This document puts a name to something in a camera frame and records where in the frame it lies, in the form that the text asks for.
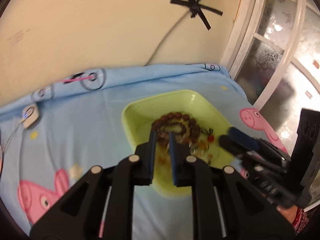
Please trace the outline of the person's right hand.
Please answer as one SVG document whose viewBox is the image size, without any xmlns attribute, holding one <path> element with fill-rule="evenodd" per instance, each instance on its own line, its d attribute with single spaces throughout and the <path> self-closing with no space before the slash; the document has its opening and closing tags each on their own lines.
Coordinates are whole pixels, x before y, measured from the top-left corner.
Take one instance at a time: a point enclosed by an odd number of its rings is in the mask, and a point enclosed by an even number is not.
<svg viewBox="0 0 320 240">
<path fill-rule="evenodd" d="M 286 218 L 286 220 L 289 223 L 292 224 L 294 222 L 296 215 L 297 215 L 297 212 L 298 212 L 297 206 L 293 205 L 290 208 L 286 209 L 286 208 L 278 205 L 276 207 L 276 209 L 278 210 L 279 213 L 281 213 Z"/>
</svg>

